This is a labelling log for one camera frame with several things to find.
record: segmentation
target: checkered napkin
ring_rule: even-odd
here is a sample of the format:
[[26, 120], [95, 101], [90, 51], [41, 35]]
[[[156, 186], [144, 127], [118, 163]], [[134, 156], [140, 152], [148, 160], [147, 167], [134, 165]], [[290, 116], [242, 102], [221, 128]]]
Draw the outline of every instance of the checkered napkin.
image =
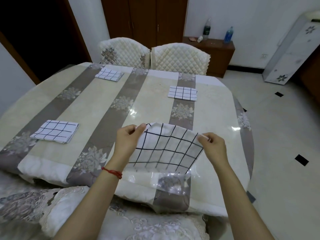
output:
[[69, 143], [79, 124], [74, 122], [47, 120], [30, 137], [35, 139]]
[[185, 174], [203, 149], [197, 135], [176, 125], [147, 124], [126, 170]]
[[175, 99], [197, 101], [197, 89], [170, 86], [168, 97]]
[[124, 73], [111, 70], [109, 68], [102, 68], [101, 71], [95, 75], [97, 78], [102, 78], [110, 81], [119, 81]]

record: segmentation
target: wall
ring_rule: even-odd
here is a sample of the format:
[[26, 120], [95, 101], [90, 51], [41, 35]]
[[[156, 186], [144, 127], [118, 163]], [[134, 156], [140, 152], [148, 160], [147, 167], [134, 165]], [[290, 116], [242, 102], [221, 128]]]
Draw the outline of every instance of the wall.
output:
[[0, 117], [35, 86], [34, 82], [0, 43]]
[[265, 68], [298, 16], [317, 9], [320, 0], [189, 0], [185, 36], [200, 36], [211, 17], [209, 38], [223, 39], [234, 27], [230, 64]]
[[91, 59], [99, 63], [98, 43], [110, 39], [101, 0], [68, 0]]

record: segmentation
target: white tile floor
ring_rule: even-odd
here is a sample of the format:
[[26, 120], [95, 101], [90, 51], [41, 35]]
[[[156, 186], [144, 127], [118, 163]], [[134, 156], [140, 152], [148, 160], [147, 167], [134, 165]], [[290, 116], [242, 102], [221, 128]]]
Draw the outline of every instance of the white tile floor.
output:
[[[251, 124], [255, 158], [248, 191], [256, 198], [254, 207], [275, 239], [319, 239], [320, 105], [290, 81], [282, 86], [236, 71], [220, 80]], [[295, 160], [298, 154], [309, 161], [306, 166]], [[233, 239], [230, 226], [211, 239]]]

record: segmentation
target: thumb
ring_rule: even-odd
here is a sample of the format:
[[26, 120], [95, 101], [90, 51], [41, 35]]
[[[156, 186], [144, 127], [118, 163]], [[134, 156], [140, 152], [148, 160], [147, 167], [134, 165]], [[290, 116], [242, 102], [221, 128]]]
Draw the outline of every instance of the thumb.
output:
[[142, 135], [142, 133], [144, 132], [144, 130], [146, 129], [147, 125], [145, 123], [142, 123], [141, 125], [139, 125], [134, 133], [132, 133], [132, 136], [136, 138], [136, 140], [139, 139], [139, 137]]
[[206, 137], [206, 136], [204, 136], [204, 135], [202, 135], [202, 134], [198, 135], [198, 136], [197, 136], [197, 139], [198, 139], [198, 141], [201, 143], [201, 145], [202, 145], [203, 147], [206, 147], [206, 146], [208, 145], [208, 143], [210, 143], [210, 142], [208, 141], [208, 137]]

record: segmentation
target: chair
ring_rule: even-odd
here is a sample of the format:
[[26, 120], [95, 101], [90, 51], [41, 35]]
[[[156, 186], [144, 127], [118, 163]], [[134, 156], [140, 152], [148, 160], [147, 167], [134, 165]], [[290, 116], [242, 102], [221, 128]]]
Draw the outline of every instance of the chair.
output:
[[101, 63], [116, 66], [150, 67], [150, 49], [129, 38], [114, 38], [98, 44]]
[[151, 69], [206, 75], [210, 55], [189, 44], [172, 43], [151, 50]]

